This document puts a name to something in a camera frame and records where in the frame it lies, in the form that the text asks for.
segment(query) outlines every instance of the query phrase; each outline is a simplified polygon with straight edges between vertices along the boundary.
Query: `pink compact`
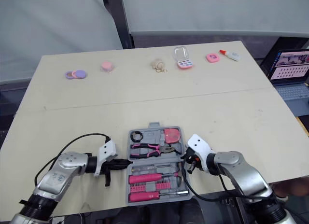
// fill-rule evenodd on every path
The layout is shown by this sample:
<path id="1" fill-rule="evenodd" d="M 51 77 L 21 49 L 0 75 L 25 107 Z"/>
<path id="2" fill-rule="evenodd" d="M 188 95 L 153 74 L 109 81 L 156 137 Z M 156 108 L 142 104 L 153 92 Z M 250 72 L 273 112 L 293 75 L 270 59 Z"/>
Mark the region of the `pink compact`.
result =
<path id="1" fill-rule="evenodd" d="M 110 61 L 104 61 L 101 64 L 101 70 L 104 70 L 106 72 L 111 72 L 113 69 L 114 69 L 114 66 Z"/>
<path id="2" fill-rule="evenodd" d="M 217 54 L 207 54 L 206 58 L 210 63 L 220 61 L 220 57 Z"/>

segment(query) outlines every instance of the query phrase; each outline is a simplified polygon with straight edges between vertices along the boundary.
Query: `black metal frame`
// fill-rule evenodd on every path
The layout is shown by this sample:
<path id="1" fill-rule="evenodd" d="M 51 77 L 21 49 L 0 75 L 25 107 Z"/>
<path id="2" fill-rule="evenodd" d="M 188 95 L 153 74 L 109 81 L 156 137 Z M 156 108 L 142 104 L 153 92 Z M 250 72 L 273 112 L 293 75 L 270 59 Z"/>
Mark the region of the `black metal frame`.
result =
<path id="1" fill-rule="evenodd" d="M 104 6 L 114 19 L 120 42 L 124 49 L 134 48 L 133 38 L 130 34 L 123 0 L 103 0 Z"/>

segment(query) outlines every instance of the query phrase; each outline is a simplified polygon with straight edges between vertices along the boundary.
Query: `black cable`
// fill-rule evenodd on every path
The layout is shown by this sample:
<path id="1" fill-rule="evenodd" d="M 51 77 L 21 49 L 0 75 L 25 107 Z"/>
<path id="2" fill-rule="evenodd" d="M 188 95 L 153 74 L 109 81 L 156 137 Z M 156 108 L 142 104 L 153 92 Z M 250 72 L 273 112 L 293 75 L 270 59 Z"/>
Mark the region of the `black cable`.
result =
<path id="1" fill-rule="evenodd" d="M 48 163 L 47 163 L 46 165 L 44 165 L 44 167 L 41 168 L 40 171 L 35 175 L 35 178 L 34 178 L 34 184 L 35 184 L 35 186 L 38 185 L 38 176 L 39 176 L 39 174 L 40 174 L 51 162 L 53 162 L 53 163 L 52 163 L 52 165 L 50 166 L 49 170 L 52 169 L 52 167 L 54 166 L 54 164 L 55 164 L 56 160 L 58 159 L 58 157 L 63 153 L 63 151 L 64 151 L 67 147 L 69 147 L 73 142 L 79 140 L 80 138 L 86 137 L 86 136 L 104 136 L 104 137 L 105 137 L 105 143 L 107 143 L 108 141 L 111 140 L 111 138 L 110 138 L 109 136 L 107 136 L 107 135 L 105 135 L 105 134 L 102 134 L 102 133 L 90 133 L 90 134 L 85 134 L 85 135 L 82 135 L 82 136 L 79 136 L 79 137 L 73 139 L 70 143 L 68 143 L 66 146 L 64 146 L 64 148 L 58 153 L 58 155 L 57 155 L 56 157 L 54 157 L 53 159 L 51 159 L 50 161 L 48 161 Z"/>
<path id="2" fill-rule="evenodd" d="M 294 210 L 291 210 L 290 208 L 284 206 L 284 208 L 286 210 L 288 210 L 291 214 L 294 214 L 297 218 L 299 218 L 303 223 L 305 224 L 309 224 L 309 222 L 303 217 L 301 216 L 299 213 L 296 213 Z"/>
<path id="3" fill-rule="evenodd" d="M 221 196 L 221 197 L 218 197 L 218 198 L 213 198 L 213 199 L 210 199 L 210 198 L 204 198 L 202 196 L 200 196 L 199 194 L 197 194 L 193 188 L 191 187 L 190 183 L 188 182 L 187 180 L 187 177 L 186 177 L 186 172 L 185 172 L 185 169 L 184 169 L 184 163 L 185 163 L 185 160 L 182 161 L 182 174 L 183 174 L 183 180 L 184 182 L 186 183 L 187 187 L 191 190 L 191 192 L 199 199 L 203 200 L 203 201 L 208 201 L 208 202 L 215 202 L 215 201 L 221 201 L 223 199 L 226 199 L 226 198 L 229 198 L 230 196 Z"/>
<path id="4" fill-rule="evenodd" d="M 34 184 L 35 184 L 35 186 L 37 186 L 38 185 L 38 176 L 39 176 L 39 174 L 53 161 L 53 160 L 55 160 L 56 159 L 56 157 L 54 157 L 53 159 L 51 159 L 50 161 L 48 161 L 48 163 L 46 164 L 46 165 L 44 165 L 44 167 L 43 168 L 41 168 L 41 170 L 37 173 L 37 175 L 35 175 L 35 177 L 34 177 Z"/>
<path id="5" fill-rule="evenodd" d="M 219 174 L 219 178 L 220 178 L 220 181 L 221 181 L 221 184 L 222 184 L 224 190 L 225 190 L 231 197 L 241 197 L 241 198 L 247 198 L 247 199 L 252 199 L 252 200 L 269 200 L 269 199 L 272 199 L 272 198 L 266 197 L 266 196 L 247 196 L 247 195 L 241 195 L 241 194 L 236 195 L 236 194 L 232 193 L 231 191 L 229 191 L 229 190 L 226 188 L 221 174 Z"/>
<path id="6" fill-rule="evenodd" d="M 54 166 L 56 160 L 58 159 L 58 157 L 63 153 L 63 151 L 69 147 L 73 142 L 79 140 L 80 138 L 83 138 L 83 137 L 86 137 L 86 136 L 105 136 L 105 143 L 107 143 L 108 141 L 111 140 L 111 138 L 105 134 L 102 134 L 102 133 L 90 133 L 90 134 L 85 134 L 85 135 L 82 135 L 82 136 L 79 136 L 75 139 L 73 139 L 70 143 L 68 143 L 66 146 L 64 146 L 64 148 L 58 153 L 58 155 L 56 156 L 56 159 L 53 161 L 52 165 L 50 166 L 49 170 L 52 169 L 52 167 Z"/>
<path id="7" fill-rule="evenodd" d="M 225 196 L 220 196 L 218 198 L 214 198 L 214 199 L 210 199 L 210 198 L 204 198 L 200 195 L 198 195 L 194 190 L 193 188 L 191 187 L 190 183 L 188 182 L 187 178 L 186 178 L 186 172 L 185 172 L 185 169 L 184 169 L 184 164 L 185 164 L 185 161 L 186 159 L 184 159 L 184 161 L 182 161 L 182 174 L 183 174 L 183 180 L 184 182 L 186 183 L 186 185 L 188 186 L 188 188 L 191 190 L 191 192 L 199 199 L 203 200 L 203 201 L 209 201 L 209 202 L 215 202 L 215 201 L 221 201 L 221 200 L 224 200 L 224 199 L 227 199 L 229 197 L 241 197 L 241 198 L 248 198 L 248 199 L 256 199 L 256 200 L 268 200 L 268 199 L 272 199 L 272 198 L 269 198 L 269 197 L 264 197 L 264 196 L 245 196 L 245 195 L 236 195 L 236 194 L 233 194 L 231 191 L 229 191 L 225 184 L 224 184 L 224 181 L 222 179 L 222 176 L 219 174 L 219 177 L 220 177 L 220 181 L 222 183 L 222 186 L 225 190 L 225 192 L 228 194 L 228 195 L 225 195 Z"/>

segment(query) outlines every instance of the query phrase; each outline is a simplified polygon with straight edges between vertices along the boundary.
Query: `wooden table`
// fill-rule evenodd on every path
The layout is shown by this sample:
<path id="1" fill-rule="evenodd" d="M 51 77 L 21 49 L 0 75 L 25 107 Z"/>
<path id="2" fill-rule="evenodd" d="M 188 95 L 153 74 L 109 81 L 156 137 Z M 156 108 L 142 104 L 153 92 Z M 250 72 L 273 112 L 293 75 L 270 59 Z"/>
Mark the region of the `wooden table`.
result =
<path id="1" fill-rule="evenodd" d="M 18 202 L 31 195 L 37 171 L 73 138 L 105 133 L 116 142 L 119 158 L 126 158 L 129 130 L 153 121 L 180 126 L 186 141 L 197 133 L 215 151 L 242 152 L 267 182 L 309 175 L 308 137 L 242 43 L 187 48 L 195 63 L 190 70 L 176 68 L 173 47 L 44 56 L 0 152 L 0 221 L 20 211 Z M 207 62 L 205 55 L 219 49 L 242 59 Z M 149 66 L 157 57 L 167 73 Z M 113 72 L 99 70 L 104 60 L 115 64 Z M 75 69 L 88 77 L 64 78 Z M 68 151 L 96 155 L 103 142 L 83 138 Z M 195 170 L 190 177 L 199 194 L 223 190 L 215 176 Z M 125 206 L 125 178 L 125 170 L 113 171 L 108 188 L 104 176 L 74 178 L 54 215 Z"/>

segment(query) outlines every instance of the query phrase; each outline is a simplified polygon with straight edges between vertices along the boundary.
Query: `pink-handled screwdriver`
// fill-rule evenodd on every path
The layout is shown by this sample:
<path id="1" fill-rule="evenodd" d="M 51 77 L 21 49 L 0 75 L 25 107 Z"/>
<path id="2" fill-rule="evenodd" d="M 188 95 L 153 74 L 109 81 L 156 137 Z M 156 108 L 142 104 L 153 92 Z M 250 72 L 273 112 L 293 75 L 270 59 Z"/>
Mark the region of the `pink-handled screwdriver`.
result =
<path id="1" fill-rule="evenodd" d="M 157 183 L 155 184 L 155 189 L 156 190 L 170 189 L 170 182 Z M 145 191 L 146 191 L 146 185 L 135 185 L 130 187 L 131 193 L 145 192 Z"/>
<path id="2" fill-rule="evenodd" d="M 140 183 L 140 182 L 155 182 L 163 177 L 178 177 L 178 173 L 167 173 L 167 174 L 162 174 L 162 173 L 148 173 L 148 174 L 142 174 L 142 175 L 131 175 L 129 176 L 129 184 L 134 184 L 134 183 Z"/>
<path id="3" fill-rule="evenodd" d="M 188 190 L 177 191 L 177 192 L 173 192 L 173 193 L 164 193 L 164 194 L 161 194 L 158 191 L 147 192 L 147 193 L 133 193 L 133 194 L 130 194 L 129 201 L 131 201 L 131 202 L 149 201 L 149 200 L 153 200 L 153 199 L 159 199 L 160 196 L 163 196 L 163 195 L 187 194 L 187 193 L 189 193 Z"/>

